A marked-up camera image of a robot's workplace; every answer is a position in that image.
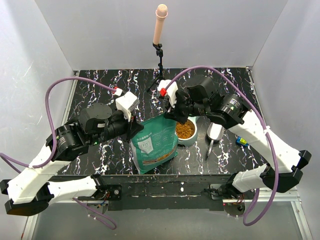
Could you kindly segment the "green pet food bag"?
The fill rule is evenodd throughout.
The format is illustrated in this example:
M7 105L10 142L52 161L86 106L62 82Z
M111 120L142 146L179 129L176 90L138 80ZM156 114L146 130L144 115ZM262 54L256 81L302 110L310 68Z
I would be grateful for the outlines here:
M135 167L145 174L177 155L176 122L164 114L141 123L144 129L130 140Z

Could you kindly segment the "silver metal scoop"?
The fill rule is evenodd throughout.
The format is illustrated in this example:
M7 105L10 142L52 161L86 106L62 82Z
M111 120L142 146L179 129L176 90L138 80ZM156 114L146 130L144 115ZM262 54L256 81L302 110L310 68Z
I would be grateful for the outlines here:
M207 137L210 140L208 150L207 150L207 158L211 155L214 143L219 142L224 135L225 128L222 125L211 122L207 129Z

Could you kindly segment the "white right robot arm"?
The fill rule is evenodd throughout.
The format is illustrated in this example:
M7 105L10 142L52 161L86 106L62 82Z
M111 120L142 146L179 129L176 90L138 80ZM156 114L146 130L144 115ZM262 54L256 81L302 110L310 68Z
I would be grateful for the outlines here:
M218 192L237 199L243 193L259 188L285 193L295 187L303 176L302 169L309 163L311 153L297 150L281 140L270 129L262 127L259 117L248 102L237 94L221 95L209 77L200 82L178 88L177 83L161 80L157 88L160 96L168 99L165 118L185 124L189 117L205 116L238 137L244 138L266 163L258 168L234 173Z

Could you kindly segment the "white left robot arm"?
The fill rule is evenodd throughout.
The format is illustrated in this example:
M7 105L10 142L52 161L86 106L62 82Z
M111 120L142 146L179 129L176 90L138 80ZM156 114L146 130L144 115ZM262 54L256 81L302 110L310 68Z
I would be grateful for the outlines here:
M33 160L37 164L43 163L52 155L48 164L40 168L27 167L15 178L0 182L1 193L9 197L4 204L6 213L29 217L56 202L77 197L119 200L115 191L121 191L121 186L106 183L99 174L62 182L52 182L50 179L77 157L87 154L90 146L117 137L127 142L143 130L143 125L137 122L134 109L133 106L117 105L116 111L113 111L106 104L94 103L58 127L56 136L47 138Z

